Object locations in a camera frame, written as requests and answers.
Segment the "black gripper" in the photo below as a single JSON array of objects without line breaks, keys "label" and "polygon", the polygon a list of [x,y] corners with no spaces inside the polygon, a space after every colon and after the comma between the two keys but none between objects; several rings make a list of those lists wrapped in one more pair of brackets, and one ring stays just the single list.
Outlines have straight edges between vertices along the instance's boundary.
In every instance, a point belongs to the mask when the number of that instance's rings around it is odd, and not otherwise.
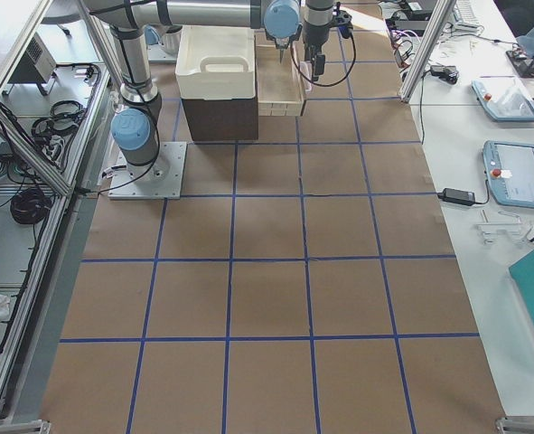
[{"label": "black gripper", "polygon": [[287,49],[292,44],[293,40],[293,36],[274,37],[274,42],[277,49]]},{"label": "black gripper", "polygon": [[323,53],[323,46],[328,39],[304,39],[304,58],[311,59],[312,66],[312,82],[317,82],[322,75],[324,75],[325,68],[325,54]]}]

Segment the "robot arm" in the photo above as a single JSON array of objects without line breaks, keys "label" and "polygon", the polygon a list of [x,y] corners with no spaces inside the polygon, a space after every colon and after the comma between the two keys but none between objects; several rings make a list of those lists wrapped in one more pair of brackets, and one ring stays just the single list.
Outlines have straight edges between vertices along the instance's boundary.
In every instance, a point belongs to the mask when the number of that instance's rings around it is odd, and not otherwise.
[{"label": "robot arm", "polygon": [[332,0],[306,0],[303,17],[304,60],[311,64],[311,81],[324,74],[326,57],[323,46],[328,42],[333,24]]},{"label": "robot arm", "polygon": [[126,162],[147,167],[160,157],[156,135],[163,104],[163,68],[148,57],[145,32],[180,36],[173,67],[189,134],[195,142],[260,138],[255,33],[284,50],[302,31],[295,1],[87,1],[107,24],[122,78],[126,109],[111,133]]}]

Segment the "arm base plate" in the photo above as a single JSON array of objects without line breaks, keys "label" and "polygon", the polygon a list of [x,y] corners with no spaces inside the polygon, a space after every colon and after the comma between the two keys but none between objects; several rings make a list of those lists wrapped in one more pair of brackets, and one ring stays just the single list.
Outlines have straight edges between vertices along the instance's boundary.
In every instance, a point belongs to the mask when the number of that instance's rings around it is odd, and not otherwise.
[{"label": "arm base plate", "polygon": [[118,152],[116,170],[111,177],[107,194],[113,200],[157,200],[181,197],[187,142],[163,142],[152,168],[128,165]]}]

